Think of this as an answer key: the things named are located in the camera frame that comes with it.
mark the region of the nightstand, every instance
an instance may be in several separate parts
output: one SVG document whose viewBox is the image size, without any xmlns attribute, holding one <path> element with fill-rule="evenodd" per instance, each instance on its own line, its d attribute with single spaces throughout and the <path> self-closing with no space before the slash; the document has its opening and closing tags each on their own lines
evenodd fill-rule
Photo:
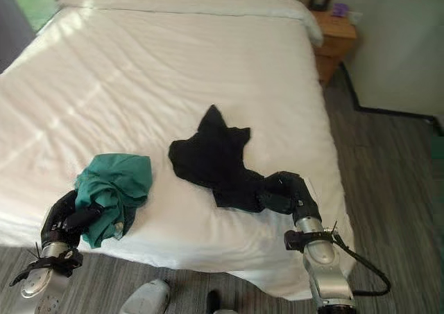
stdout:
<svg viewBox="0 0 444 314">
<path fill-rule="evenodd" d="M 324 44 L 321 47 L 314 47 L 314 54 L 319 80 L 322 86 L 326 86 L 339 63 L 355 43 L 356 30 L 346 17 L 330 16 L 329 11 L 311 13 L 324 34 Z"/>
</svg>

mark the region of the teal cloth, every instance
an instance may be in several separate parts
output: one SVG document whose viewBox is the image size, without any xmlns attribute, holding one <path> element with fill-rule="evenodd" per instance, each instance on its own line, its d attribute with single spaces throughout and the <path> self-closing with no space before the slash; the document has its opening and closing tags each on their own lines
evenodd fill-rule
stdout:
<svg viewBox="0 0 444 314">
<path fill-rule="evenodd" d="M 97 155 L 78 175 L 76 209 L 96 202 L 105 210 L 83 234 L 91 248 L 104 239 L 124 235 L 134 222 L 135 212 L 143 205 L 153 183 L 151 161 L 147 156 L 109 153 Z"/>
</svg>

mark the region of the white duvet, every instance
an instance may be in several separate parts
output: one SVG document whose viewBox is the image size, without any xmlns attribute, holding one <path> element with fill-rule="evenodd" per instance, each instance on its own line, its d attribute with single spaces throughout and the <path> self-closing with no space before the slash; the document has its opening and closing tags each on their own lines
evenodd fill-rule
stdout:
<svg viewBox="0 0 444 314">
<path fill-rule="evenodd" d="M 271 295 L 310 297 L 302 255 L 284 248 L 291 216 L 218 209 L 210 190 L 175 176 L 167 156 L 216 104 L 229 126 L 252 128 L 246 167 L 309 178 L 324 226 L 337 220 L 353 243 L 309 12 L 292 0 L 62 3 L 0 76 L 0 244 L 39 241 L 45 211 L 96 154 L 149 155 L 148 202 L 126 236 L 95 252 L 226 271 Z M 352 265 L 342 256 L 345 272 Z"/>
</svg>

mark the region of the black shoe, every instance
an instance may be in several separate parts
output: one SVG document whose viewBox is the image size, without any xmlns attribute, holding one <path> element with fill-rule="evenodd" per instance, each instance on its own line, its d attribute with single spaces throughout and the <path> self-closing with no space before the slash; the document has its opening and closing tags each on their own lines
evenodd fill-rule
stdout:
<svg viewBox="0 0 444 314">
<path fill-rule="evenodd" d="M 213 314 L 221 309 L 221 298 L 216 290 L 210 291 L 207 295 L 207 314 Z"/>
</svg>

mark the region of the cable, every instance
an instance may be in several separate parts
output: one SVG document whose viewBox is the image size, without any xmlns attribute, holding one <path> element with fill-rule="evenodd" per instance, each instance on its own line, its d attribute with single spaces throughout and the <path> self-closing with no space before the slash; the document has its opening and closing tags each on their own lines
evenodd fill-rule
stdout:
<svg viewBox="0 0 444 314">
<path fill-rule="evenodd" d="M 376 274 L 385 284 L 386 288 L 382 291 L 368 291 L 368 290 L 354 290 L 353 295 L 357 297 L 379 297 L 381 295 L 386 295 L 390 292 L 391 289 L 391 282 L 389 278 L 378 268 L 376 268 L 370 261 L 365 259 L 359 254 L 356 254 L 353 252 L 342 240 L 341 236 L 339 234 L 333 235 L 333 243 L 336 243 L 344 252 L 349 254 L 352 258 L 354 258 L 356 261 L 362 263 L 367 269 L 369 269 L 371 272 Z"/>
</svg>

